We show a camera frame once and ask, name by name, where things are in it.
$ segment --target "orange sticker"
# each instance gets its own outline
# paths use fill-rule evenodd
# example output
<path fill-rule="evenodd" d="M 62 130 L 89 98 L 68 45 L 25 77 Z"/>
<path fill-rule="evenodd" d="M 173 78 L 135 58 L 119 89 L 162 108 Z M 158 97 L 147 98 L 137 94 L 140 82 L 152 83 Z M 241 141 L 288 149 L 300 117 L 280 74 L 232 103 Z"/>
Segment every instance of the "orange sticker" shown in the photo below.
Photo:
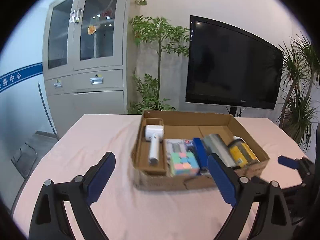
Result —
<path fill-rule="evenodd" d="M 90 25 L 88 27 L 88 34 L 91 35 L 91 34 L 94 34 L 95 32 L 96 32 L 96 27 L 93 25 Z"/>

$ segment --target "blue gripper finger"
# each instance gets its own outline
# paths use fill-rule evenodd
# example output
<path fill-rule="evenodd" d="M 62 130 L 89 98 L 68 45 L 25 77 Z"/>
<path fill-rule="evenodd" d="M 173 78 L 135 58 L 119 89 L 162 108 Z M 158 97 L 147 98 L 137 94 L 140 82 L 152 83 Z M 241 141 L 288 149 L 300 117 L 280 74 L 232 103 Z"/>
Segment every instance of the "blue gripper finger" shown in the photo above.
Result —
<path fill-rule="evenodd" d="M 224 201 L 234 207 L 236 205 L 236 189 L 212 155 L 208 156 L 208 170 Z"/>
<path fill-rule="evenodd" d="M 112 152 L 107 152 L 105 156 L 107 158 L 104 161 L 100 160 L 101 163 L 99 162 L 98 165 L 101 165 L 99 165 L 98 170 L 87 187 L 87 203 L 89 206 L 98 201 L 116 166 L 116 157 Z"/>
<path fill-rule="evenodd" d="M 296 170 L 299 167 L 299 163 L 296 160 L 290 159 L 283 155 L 279 156 L 278 163 L 294 170 Z"/>

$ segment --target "blue object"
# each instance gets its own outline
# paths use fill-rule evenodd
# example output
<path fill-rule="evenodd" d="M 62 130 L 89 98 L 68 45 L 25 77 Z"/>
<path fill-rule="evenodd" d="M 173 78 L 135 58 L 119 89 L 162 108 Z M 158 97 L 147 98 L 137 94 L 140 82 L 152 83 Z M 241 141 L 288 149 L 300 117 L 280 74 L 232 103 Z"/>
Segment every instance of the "blue object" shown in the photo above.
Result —
<path fill-rule="evenodd" d="M 237 202 L 236 189 L 212 155 L 208 157 L 208 170 L 214 182 L 217 184 L 224 201 L 234 207 Z"/>
<path fill-rule="evenodd" d="M 96 165 L 97 171 L 95 171 L 86 189 L 87 203 L 89 206 L 98 201 L 104 187 L 113 173 L 113 170 L 115 169 L 116 157 L 112 152 L 107 152 L 105 158 L 100 162 Z"/>
<path fill-rule="evenodd" d="M 199 166 L 195 158 L 189 158 L 188 162 L 191 164 L 192 167 Z"/>
<path fill-rule="evenodd" d="M 0 77 L 0 93 L 21 81 L 42 73 L 42 63 L 33 64 L 11 71 Z"/>
<path fill-rule="evenodd" d="M 200 169 L 206 169 L 208 165 L 208 155 L 200 138 L 193 138 L 193 147 Z"/>
<path fill-rule="evenodd" d="M 180 158 L 180 161 L 182 163 L 187 163 L 188 162 L 188 158 L 187 157 L 182 157 L 182 158 Z"/>
<path fill-rule="evenodd" d="M 299 167 L 299 163 L 296 160 L 282 156 L 282 155 L 279 156 L 278 163 L 294 170 L 298 169 Z"/>

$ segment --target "tree trunk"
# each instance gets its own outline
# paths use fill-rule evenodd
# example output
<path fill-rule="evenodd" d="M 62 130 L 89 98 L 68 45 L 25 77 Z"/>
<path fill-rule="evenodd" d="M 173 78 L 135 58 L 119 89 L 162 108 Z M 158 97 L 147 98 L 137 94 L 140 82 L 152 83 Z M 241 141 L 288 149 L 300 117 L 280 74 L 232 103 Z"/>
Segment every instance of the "tree trunk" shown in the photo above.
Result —
<path fill-rule="evenodd" d="M 310 84 L 309 84 L 308 92 L 307 92 L 307 95 L 306 95 L 307 97 L 310 96 L 314 77 L 315 77 L 315 71 L 313 70 L 313 68 L 311 68 Z"/>
<path fill-rule="evenodd" d="M 289 89 L 289 92 L 287 94 L 287 97 L 285 98 L 285 101 L 284 101 L 284 104 L 282 106 L 282 111 L 281 111 L 281 116 L 280 116 L 280 123 L 279 123 L 279 127 L 283 130 L 283 118 L 284 118 L 284 113 L 285 113 L 285 110 L 287 108 L 287 104 L 289 102 L 289 99 L 291 97 L 291 94 L 292 94 L 292 91 L 295 87 L 295 85 L 297 84 L 297 82 L 294 80 L 292 81 L 292 84 L 291 84 L 291 87 Z"/>
<path fill-rule="evenodd" d="M 160 66 L 161 66 L 161 54 L 162 54 L 162 49 L 161 49 L 161 37 L 159 37 L 159 50 L 158 50 L 158 88 L 157 88 L 157 99 L 160 100 L 159 95 L 160 95 Z"/>

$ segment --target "metal drawer handle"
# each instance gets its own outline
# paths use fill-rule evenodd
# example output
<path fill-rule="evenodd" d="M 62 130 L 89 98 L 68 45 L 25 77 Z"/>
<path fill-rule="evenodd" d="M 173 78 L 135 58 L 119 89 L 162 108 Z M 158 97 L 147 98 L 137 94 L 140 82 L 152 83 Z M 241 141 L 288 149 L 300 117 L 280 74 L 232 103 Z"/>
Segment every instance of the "metal drawer handle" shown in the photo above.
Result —
<path fill-rule="evenodd" d="M 76 10 L 73 10 L 70 14 L 70 21 L 69 23 L 73 23 L 75 22 L 75 14 L 76 14 Z"/>
<path fill-rule="evenodd" d="M 102 84 L 103 83 L 103 77 L 101 78 L 90 78 L 90 82 L 92 85 L 94 84 Z"/>
<path fill-rule="evenodd" d="M 81 10 L 82 10 L 81 8 L 78 8 L 78 10 L 77 10 L 75 23 L 80 22 Z"/>
<path fill-rule="evenodd" d="M 54 88 L 62 88 L 62 82 L 54 83 Z"/>

